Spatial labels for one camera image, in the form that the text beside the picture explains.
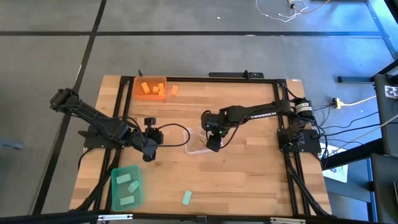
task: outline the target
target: wooden tabletop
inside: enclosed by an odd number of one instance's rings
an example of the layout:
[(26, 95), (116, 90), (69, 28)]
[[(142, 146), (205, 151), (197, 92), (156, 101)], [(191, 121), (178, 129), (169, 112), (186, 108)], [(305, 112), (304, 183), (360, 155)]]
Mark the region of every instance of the wooden tabletop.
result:
[[(96, 109), (108, 116), (113, 113), (119, 81), (120, 76), (103, 78)], [(303, 96), (300, 80), (287, 83), (293, 93)], [(178, 85), (178, 94), (165, 101), (138, 101), (133, 97), (129, 116), (136, 118), (141, 127), (145, 117), (153, 116), (157, 118), (156, 126), (178, 123), (195, 128), (200, 127), (200, 116), (205, 110), (218, 113), (220, 108), (231, 105), (254, 106), (275, 100), (272, 85), (263, 83), (168, 82), (167, 93), (172, 85)], [(132, 147), (123, 149), (119, 166), (137, 164), (142, 171), (144, 203), (132, 212), (291, 216), (286, 169), (277, 142), (278, 127), (276, 116), (249, 121), (239, 127), (231, 144), (218, 153), (189, 155), (183, 146), (162, 147), (158, 148), (155, 161), (144, 162), (141, 152)], [(162, 132), (164, 144), (184, 142), (179, 127), (169, 126)], [(318, 159), (307, 153), (300, 155), (309, 191), (331, 213)], [(98, 183), (103, 156), (104, 149), (94, 149), (83, 158), (70, 208), (79, 206)], [(101, 208), (108, 186), (103, 191)], [(186, 190), (193, 192), (189, 206), (181, 203)], [(296, 196), (303, 213), (297, 186)]]

